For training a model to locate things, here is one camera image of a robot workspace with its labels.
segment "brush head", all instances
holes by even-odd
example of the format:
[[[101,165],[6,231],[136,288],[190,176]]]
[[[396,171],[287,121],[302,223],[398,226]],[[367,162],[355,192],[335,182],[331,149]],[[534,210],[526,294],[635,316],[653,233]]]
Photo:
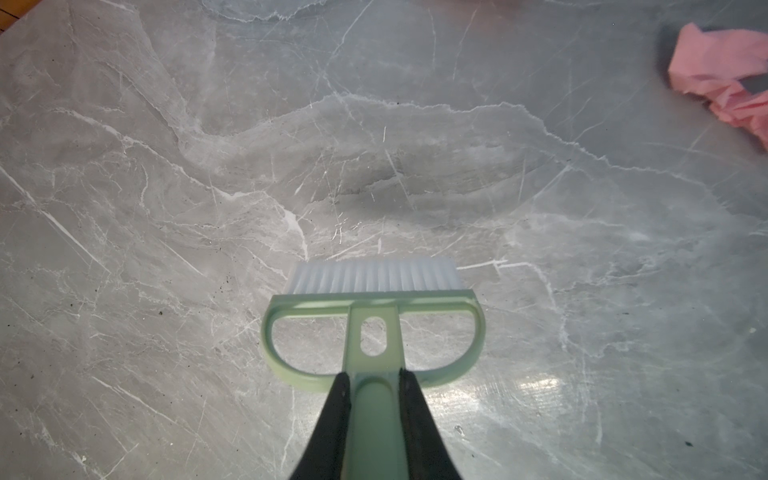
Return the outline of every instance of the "brush head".
[[[293,272],[286,294],[410,292],[464,288],[455,263],[448,257],[370,257],[338,262],[302,262]]]

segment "marble countertop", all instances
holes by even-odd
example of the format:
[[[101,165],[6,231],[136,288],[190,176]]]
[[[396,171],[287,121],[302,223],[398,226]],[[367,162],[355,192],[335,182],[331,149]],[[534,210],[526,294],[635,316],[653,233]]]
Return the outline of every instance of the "marble countertop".
[[[765,478],[768,155],[667,87],[688,22],[768,3],[45,0],[0,37],[0,471],[287,478],[324,397],[270,297],[414,253],[488,320],[425,392],[465,480]]]

